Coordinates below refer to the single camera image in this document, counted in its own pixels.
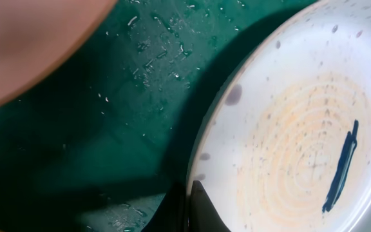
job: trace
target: orange object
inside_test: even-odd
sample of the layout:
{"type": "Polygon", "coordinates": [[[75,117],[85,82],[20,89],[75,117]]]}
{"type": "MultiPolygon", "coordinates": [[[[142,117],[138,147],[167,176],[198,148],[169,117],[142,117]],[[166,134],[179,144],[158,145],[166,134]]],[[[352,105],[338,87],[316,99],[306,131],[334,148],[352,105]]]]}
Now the orange object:
{"type": "Polygon", "coordinates": [[[1,0],[0,105],[50,74],[117,0],[1,0]]]}

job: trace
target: concentric ring pattern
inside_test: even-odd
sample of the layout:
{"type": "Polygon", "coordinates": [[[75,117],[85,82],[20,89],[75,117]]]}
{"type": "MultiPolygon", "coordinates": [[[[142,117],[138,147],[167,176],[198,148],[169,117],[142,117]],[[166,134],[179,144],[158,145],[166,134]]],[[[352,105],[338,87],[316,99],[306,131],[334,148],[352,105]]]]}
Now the concentric ring pattern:
{"type": "Polygon", "coordinates": [[[254,123],[238,168],[237,202],[250,231],[319,231],[352,208],[370,165],[371,110],[363,88],[328,73],[273,96],[254,123]],[[321,208],[348,131],[359,121],[358,147],[342,196],[321,208]]]}

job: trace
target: speckled plate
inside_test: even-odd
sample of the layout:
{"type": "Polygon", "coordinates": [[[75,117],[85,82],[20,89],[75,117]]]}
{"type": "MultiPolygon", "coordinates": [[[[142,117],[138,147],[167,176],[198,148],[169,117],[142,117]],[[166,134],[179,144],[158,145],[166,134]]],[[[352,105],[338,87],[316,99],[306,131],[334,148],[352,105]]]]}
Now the speckled plate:
{"type": "Polygon", "coordinates": [[[371,231],[371,1],[313,4],[231,78],[188,191],[231,231],[371,231]]]}

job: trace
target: brown speckle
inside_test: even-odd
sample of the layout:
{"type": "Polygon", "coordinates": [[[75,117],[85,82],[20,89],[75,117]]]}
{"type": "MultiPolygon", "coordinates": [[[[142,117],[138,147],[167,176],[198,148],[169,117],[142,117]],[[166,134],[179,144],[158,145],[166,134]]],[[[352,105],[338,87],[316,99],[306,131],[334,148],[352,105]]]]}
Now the brown speckle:
{"type": "Polygon", "coordinates": [[[356,34],[356,38],[358,38],[358,37],[360,37],[360,35],[363,33],[363,31],[361,30],[360,32],[358,32],[357,34],[356,34]]]}
{"type": "Polygon", "coordinates": [[[208,154],[208,153],[203,153],[203,154],[201,154],[201,156],[200,156],[200,160],[209,160],[210,159],[210,154],[208,154]]]}
{"type": "Polygon", "coordinates": [[[240,84],[235,84],[225,99],[225,104],[227,106],[237,105],[242,97],[243,88],[240,84]]]}
{"type": "Polygon", "coordinates": [[[338,30],[338,28],[339,28],[338,25],[333,26],[332,33],[335,33],[338,30]]]}
{"type": "Polygon", "coordinates": [[[198,174],[197,176],[194,177],[194,180],[202,181],[204,179],[205,179],[205,174],[198,174]]]}

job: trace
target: green table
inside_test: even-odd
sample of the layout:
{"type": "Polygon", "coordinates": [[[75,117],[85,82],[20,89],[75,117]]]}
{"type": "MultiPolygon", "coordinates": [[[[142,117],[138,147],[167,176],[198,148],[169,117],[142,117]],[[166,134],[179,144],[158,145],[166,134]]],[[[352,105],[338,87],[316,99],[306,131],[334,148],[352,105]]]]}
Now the green table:
{"type": "Polygon", "coordinates": [[[226,78],[312,2],[121,0],[73,57],[0,108],[0,228],[140,231],[185,182],[226,78]]]}

